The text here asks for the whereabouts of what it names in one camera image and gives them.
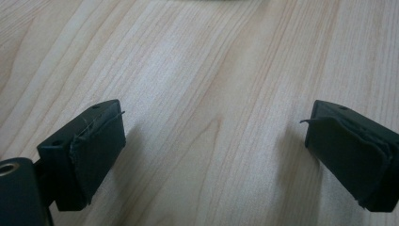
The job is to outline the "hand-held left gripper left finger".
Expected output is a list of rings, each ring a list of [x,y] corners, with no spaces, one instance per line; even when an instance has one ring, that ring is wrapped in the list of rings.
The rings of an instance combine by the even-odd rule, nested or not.
[[[54,202],[60,211],[84,209],[125,144],[118,100],[79,114],[38,146],[45,202]]]

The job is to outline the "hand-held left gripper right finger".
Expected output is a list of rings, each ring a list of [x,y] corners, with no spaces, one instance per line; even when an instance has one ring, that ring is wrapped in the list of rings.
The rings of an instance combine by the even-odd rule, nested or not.
[[[326,101],[313,104],[305,147],[371,212],[399,202],[399,134]]]

